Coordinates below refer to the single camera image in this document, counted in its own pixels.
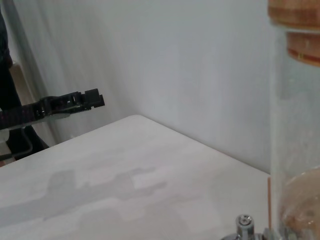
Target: tabletop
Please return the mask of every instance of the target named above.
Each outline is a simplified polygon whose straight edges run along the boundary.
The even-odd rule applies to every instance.
[[[268,174],[133,115],[0,168],[2,240],[218,240]]]

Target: white wall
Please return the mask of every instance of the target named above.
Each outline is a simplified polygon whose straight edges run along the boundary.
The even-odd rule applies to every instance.
[[[55,122],[59,141],[142,114],[269,170],[266,0],[6,4],[41,76],[31,86],[43,95],[98,88],[104,96],[105,107]]]

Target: transparent tube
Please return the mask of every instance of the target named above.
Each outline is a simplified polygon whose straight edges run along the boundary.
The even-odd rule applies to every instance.
[[[282,239],[320,240],[320,31],[274,29],[272,228]]]

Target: black cable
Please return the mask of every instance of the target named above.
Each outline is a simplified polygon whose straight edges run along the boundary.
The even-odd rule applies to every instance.
[[[29,154],[32,151],[33,146],[32,146],[32,143],[31,143],[30,139],[28,138],[28,136],[25,133],[25,128],[24,127],[21,128],[21,134],[24,137],[24,139],[25,139],[26,143],[28,144],[29,148],[27,150],[25,150],[25,151],[21,151],[21,152],[15,153],[15,154],[8,153],[8,154],[0,155],[0,161],[4,161],[4,160],[10,159],[10,158],[16,158],[16,157],[19,157],[21,155]]]

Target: glass cylinder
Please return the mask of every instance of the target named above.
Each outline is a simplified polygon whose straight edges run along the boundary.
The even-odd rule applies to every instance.
[[[320,1],[269,0],[272,228],[320,240]]]

